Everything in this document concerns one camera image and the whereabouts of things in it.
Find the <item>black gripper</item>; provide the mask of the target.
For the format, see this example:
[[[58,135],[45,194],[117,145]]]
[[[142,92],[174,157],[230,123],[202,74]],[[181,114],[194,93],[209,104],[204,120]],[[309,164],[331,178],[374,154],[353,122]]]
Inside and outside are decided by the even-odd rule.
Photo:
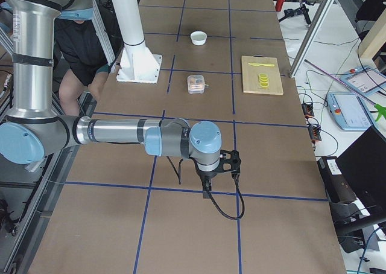
[[[195,164],[195,170],[201,180],[201,185],[203,187],[203,198],[208,199],[209,195],[207,191],[209,191],[210,193],[212,192],[212,179],[218,173],[213,171],[203,171],[198,167],[197,164]]]

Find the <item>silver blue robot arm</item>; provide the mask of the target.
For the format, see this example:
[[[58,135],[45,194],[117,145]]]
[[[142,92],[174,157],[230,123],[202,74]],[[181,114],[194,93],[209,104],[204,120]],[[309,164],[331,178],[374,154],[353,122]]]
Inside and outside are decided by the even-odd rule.
[[[1,154],[29,164],[61,149],[90,142],[142,144],[153,156],[194,161],[203,196],[211,197],[211,180],[223,171],[221,132],[210,121],[190,126],[176,118],[92,119],[59,115],[52,109],[54,21],[89,20],[93,0],[6,0],[13,11],[14,103],[1,125]]]

